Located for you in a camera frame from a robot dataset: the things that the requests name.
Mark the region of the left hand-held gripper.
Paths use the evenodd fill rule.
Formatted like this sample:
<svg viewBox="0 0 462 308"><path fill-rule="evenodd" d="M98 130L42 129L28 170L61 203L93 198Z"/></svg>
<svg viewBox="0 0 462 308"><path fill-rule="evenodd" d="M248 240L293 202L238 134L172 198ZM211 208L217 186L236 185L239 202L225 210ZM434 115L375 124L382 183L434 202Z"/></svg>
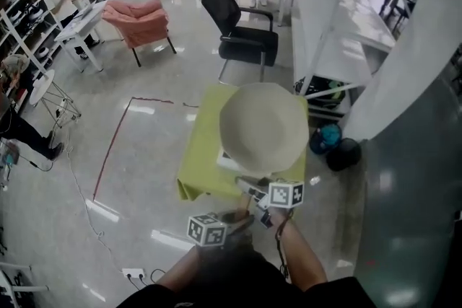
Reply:
<svg viewBox="0 0 462 308"><path fill-rule="evenodd" d="M226 241L245 231L254 222L254 216L237 211L224 211L190 216L186 235L200 247L221 247Z"/></svg>

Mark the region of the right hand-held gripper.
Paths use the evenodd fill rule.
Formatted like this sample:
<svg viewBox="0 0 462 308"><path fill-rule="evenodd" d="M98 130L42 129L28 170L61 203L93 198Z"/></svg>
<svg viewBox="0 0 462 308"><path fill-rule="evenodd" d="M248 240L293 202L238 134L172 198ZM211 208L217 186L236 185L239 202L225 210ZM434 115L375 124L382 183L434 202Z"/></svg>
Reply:
<svg viewBox="0 0 462 308"><path fill-rule="evenodd" d="M239 176L235 184L256 202L256 218L266 228L272 227L270 207L292 210L303 202L303 182Z"/></svg>

